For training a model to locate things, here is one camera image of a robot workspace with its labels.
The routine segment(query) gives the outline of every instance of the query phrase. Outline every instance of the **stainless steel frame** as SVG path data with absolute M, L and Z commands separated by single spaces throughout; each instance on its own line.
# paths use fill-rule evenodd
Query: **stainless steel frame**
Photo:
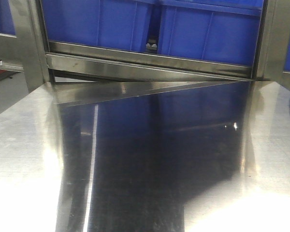
M 48 41 L 42 0 L 9 0 L 16 35 L 0 34 L 2 69 L 24 71 L 29 90 L 54 81 L 52 70 L 87 78 L 137 81 L 209 81 L 290 77 L 283 72 L 290 38 L 290 0 L 264 0 L 253 68 Z

